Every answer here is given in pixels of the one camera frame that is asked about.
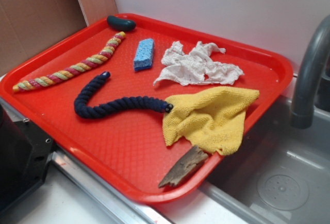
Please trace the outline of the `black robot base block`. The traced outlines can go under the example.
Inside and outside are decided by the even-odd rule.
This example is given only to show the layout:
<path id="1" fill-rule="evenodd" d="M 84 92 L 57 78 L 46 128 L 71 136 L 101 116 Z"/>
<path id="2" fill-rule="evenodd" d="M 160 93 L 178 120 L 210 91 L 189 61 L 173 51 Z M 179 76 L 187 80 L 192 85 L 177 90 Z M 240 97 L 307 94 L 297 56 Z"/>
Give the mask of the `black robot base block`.
<path id="1" fill-rule="evenodd" d="M 44 182 L 53 138 L 32 121 L 12 121 L 1 107 L 1 214 Z"/>

